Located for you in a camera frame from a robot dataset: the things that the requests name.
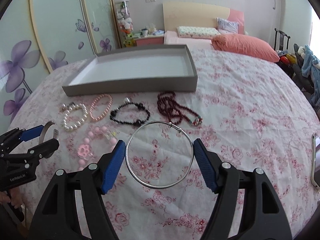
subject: dark red bead necklace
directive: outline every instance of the dark red bead necklace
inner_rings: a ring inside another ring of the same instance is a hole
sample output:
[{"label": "dark red bead necklace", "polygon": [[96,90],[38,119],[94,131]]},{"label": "dark red bead necklace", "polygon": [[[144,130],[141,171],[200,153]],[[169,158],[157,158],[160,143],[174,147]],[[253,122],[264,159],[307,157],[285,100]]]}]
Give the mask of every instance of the dark red bead necklace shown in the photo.
[{"label": "dark red bead necklace", "polygon": [[[198,126],[202,124],[202,117],[197,114],[195,111],[192,111],[190,108],[186,106],[182,106],[177,103],[175,100],[176,94],[175,92],[167,91],[158,94],[158,110],[160,114],[166,116],[169,120],[169,122],[172,122],[173,124],[177,125],[182,122],[183,119],[187,120],[189,123],[191,123],[194,126]],[[189,112],[190,114],[193,114],[196,116],[196,119],[194,121],[191,121],[185,114],[182,113],[181,110],[185,110]],[[173,122],[173,118],[179,118],[177,122]]]}]

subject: pink pearl bracelet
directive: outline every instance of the pink pearl bracelet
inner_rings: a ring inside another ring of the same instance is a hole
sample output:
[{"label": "pink pearl bracelet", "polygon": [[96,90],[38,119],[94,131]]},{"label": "pink pearl bracelet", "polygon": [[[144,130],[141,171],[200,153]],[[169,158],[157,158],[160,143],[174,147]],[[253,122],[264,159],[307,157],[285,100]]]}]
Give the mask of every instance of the pink pearl bracelet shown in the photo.
[{"label": "pink pearl bracelet", "polygon": [[[104,112],[103,112],[100,116],[98,116],[97,118],[95,118],[95,117],[93,117],[93,115],[92,115],[92,111],[93,111],[94,107],[96,106],[96,104],[99,102],[99,100],[100,100],[101,98],[104,98],[104,97],[109,98],[109,104],[108,104],[107,108],[104,110]],[[109,95],[109,94],[99,95],[99,96],[93,101],[93,103],[91,104],[91,107],[90,107],[89,114],[90,114],[90,117],[91,117],[92,121],[98,122],[98,121],[102,120],[102,119],[107,115],[108,111],[110,110],[111,105],[112,105],[112,97],[111,97],[111,95]]]},{"label": "pink pearl bracelet", "polygon": [[78,147],[78,157],[80,158],[78,160],[79,163],[79,169],[78,171],[81,171],[84,169],[84,167],[90,162],[90,160],[94,157],[93,150],[92,150],[92,143],[94,140],[101,139],[101,136],[105,137],[107,139],[107,145],[110,147],[110,151],[112,151],[118,140],[115,138],[116,133],[112,133],[108,130],[106,126],[102,127],[94,127],[90,131],[88,131],[87,136],[83,139],[82,144]]}]

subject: sliding wardrobe door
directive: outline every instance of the sliding wardrobe door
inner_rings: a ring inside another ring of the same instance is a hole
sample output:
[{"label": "sliding wardrobe door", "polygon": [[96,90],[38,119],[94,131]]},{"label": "sliding wardrobe door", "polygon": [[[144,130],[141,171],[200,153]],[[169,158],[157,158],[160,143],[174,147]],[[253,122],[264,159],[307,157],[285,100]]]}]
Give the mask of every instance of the sliding wardrobe door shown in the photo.
[{"label": "sliding wardrobe door", "polygon": [[52,70],[93,55],[80,0],[30,0],[32,24]]},{"label": "sliding wardrobe door", "polygon": [[118,49],[114,11],[110,0],[82,0],[87,22],[90,23],[96,53]]},{"label": "sliding wardrobe door", "polygon": [[12,0],[9,4],[0,20],[0,41],[1,135],[49,75],[31,27],[28,0]]}]

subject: gray box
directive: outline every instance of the gray box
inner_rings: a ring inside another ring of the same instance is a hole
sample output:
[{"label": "gray box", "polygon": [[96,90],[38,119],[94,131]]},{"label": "gray box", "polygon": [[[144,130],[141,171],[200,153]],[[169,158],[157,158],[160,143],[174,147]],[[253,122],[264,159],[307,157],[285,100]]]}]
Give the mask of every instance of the gray box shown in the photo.
[{"label": "gray box", "polygon": [[186,45],[116,49],[87,60],[62,86],[67,96],[196,91],[198,76]]}]

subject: headboard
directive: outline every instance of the headboard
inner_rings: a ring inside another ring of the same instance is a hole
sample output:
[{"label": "headboard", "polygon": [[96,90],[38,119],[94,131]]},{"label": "headboard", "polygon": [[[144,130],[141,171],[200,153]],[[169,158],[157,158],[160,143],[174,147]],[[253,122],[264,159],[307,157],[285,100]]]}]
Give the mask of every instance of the headboard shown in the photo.
[{"label": "headboard", "polygon": [[191,2],[163,3],[164,30],[177,31],[179,26],[217,28],[217,17],[239,22],[239,33],[244,34],[244,13],[213,4]]}]

